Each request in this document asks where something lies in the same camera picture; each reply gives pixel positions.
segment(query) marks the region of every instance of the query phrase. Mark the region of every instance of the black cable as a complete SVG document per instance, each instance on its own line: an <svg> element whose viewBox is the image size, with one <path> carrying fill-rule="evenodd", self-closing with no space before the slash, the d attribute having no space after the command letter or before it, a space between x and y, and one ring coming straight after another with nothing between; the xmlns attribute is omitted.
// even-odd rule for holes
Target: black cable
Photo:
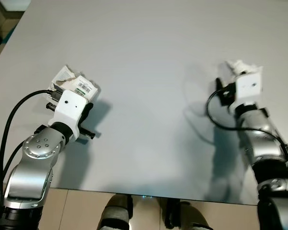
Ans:
<svg viewBox="0 0 288 230"><path fill-rule="evenodd" d="M25 96L12 110L12 112L9 115L9 118L6 122L5 125L5 129L3 132L3 137L2 137L2 141L1 141L1 147L0 147L0 215L1 215L1 207L2 207L2 203L3 203L3 160L4 160L4 152L5 152L5 146L6 146L6 141L7 141L7 137L8 137L8 133L9 133L9 129L11 126L11 122L12 119L16 113L16 111L19 109L19 107L29 98L41 94L41 93L48 93L51 94L52 91L51 90L39 90L36 92L33 92L27 96Z"/></svg>
<svg viewBox="0 0 288 230"><path fill-rule="evenodd" d="M8 169L9 169L9 167L10 167L10 165L11 165L12 160L14 159L14 157L15 157L16 153L18 152L18 150L22 147L23 143L24 143L24 142L21 142L21 143L15 148L15 150L13 151L13 153L11 154L8 162L6 163L6 165L5 165L5 167L4 167L3 178L5 178L6 173L7 173Z"/></svg>
<svg viewBox="0 0 288 230"><path fill-rule="evenodd" d="M210 112L209 112L209 104L210 104L210 101L212 100L212 98L218 94L218 93L221 93L221 92L224 92L226 89L221 89L221 90L216 90L214 91L208 98L207 102L206 102L206 114L208 116L208 118L210 119L210 121L215 124L215 126L221 128L221 129L224 129L224 130L228 130L228 131L259 131L259 132L263 132L269 136L271 136L272 138L276 139L279 143L280 143L280 146L283 150L284 153L287 152L286 150L286 144L283 142L283 140L280 138L280 137L277 137L275 136L274 134L270 133L269 131L266 131L266 130L263 130L263 129L260 129L260 128L248 128L248 127L227 127L227 126L224 126L220 123L218 123L217 121L215 121L212 116L210 115Z"/></svg>

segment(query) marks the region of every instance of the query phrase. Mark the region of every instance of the black wire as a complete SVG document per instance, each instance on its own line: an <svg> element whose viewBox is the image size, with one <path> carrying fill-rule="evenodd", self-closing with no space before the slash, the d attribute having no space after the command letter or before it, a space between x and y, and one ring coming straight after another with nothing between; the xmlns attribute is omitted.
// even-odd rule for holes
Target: black wire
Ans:
<svg viewBox="0 0 288 230"><path fill-rule="evenodd" d="M1 216L1 207L3 205L3 160L4 160L4 152L5 152L5 146L6 146L6 141L9 133L9 129L11 126L12 119L16 113L16 111L19 109L19 107L29 98L41 94L41 93L48 93L51 94L52 91L50 90L39 90L36 92L33 92L27 96L25 96L12 110L12 112L9 115L9 118L6 122L5 129L3 132L3 137L1 141L1 147L0 147L0 216Z"/></svg>
<svg viewBox="0 0 288 230"><path fill-rule="evenodd" d="M221 129L224 129L224 130L229 130L229 131L259 131L259 132L263 132L269 136L271 136L272 138L276 139L279 143L280 143L280 146L283 150L284 153L286 153L286 144L283 142L283 140L280 138L280 137L277 137L275 136L274 134L270 133L269 131L266 131L266 130L263 130L263 129L260 129L260 128L248 128L248 127L227 127L227 126L224 126L220 123L218 123L217 121L215 121L212 116L210 115L210 112L209 112L209 104L212 100L212 98L218 94L218 93L221 93L221 92L224 92L226 91L226 89L221 89L221 90L216 90L214 91L208 98L207 102L206 102L206 114L208 116L208 118L210 119L210 121L215 124L215 126L221 128Z"/></svg>
<svg viewBox="0 0 288 230"><path fill-rule="evenodd" d="M5 167L4 167L3 178L5 178L6 173L7 173L8 169L9 169L9 167L10 167L10 165L11 165L12 160L14 159L14 157L15 157L16 153L18 152L18 150L22 147L23 143L24 143L24 142L21 142L21 143L15 148L15 150L13 151L13 153L11 154L8 162L6 163L6 165L5 165Z"/></svg>

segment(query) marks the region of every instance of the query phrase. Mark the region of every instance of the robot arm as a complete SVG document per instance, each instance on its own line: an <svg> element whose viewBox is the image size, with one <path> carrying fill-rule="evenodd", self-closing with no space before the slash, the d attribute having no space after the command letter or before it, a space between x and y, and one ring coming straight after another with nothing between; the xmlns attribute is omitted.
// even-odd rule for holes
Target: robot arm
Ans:
<svg viewBox="0 0 288 230"><path fill-rule="evenodd" d="M53 118L48 127L41 126L24 141L22 159L10 175L0 214L0 229L36 230L59 153L80 133L91 139L95 136L80 126L93 104L70 90L54 94L57 106L47 105L54 110Z"/></svg>
<svg viewBox="0 0 288 230"><path fill-rule="evenodd" d="M257 107L262 68L241 61L229 66L236 75L234 82L223 87L217 79L217 95L236 119L238 135L258 183L261 229L288 230L288 145L267 111Z"/></svg>

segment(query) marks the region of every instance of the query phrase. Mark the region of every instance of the barcode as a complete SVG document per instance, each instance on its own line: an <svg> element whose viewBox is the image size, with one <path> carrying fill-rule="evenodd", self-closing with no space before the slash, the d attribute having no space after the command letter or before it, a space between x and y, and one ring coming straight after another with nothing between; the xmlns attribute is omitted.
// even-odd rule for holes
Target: barcode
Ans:
<svg viewBox="0 0 288 230"><path fill-rule="evenodd" d="M83 85L82 83L79 83L78 86L80 86L82 89L84 89L86 92L90 92L91 90L86 87L85 85Z"/></svg>
<svg viewBox="0 0 288 230"><path fill-rule="evenodd" d="M84 96L85 94L83 92L81 92L80 90L78 89L75 89L75 93L80 95L80 96Z"/></svg>

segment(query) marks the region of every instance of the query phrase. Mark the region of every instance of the table surface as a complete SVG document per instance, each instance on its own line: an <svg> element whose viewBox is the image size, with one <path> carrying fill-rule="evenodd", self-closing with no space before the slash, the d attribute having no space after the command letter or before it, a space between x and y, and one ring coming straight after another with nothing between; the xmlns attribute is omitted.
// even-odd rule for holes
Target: table surface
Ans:
<svg viewBox="0 0 288 230"><path fill-rule="evenodd" d="M53 187L254 205L237 134L204 116L228 59L264 67L261 105L288 142L288 0L33 0L0 56L0 142L14 105L68 64L101 88L84 122L97 137L65 148ZM46 103L17 112L6 158ZM217 99L211 112L234 125Z"/></svg>

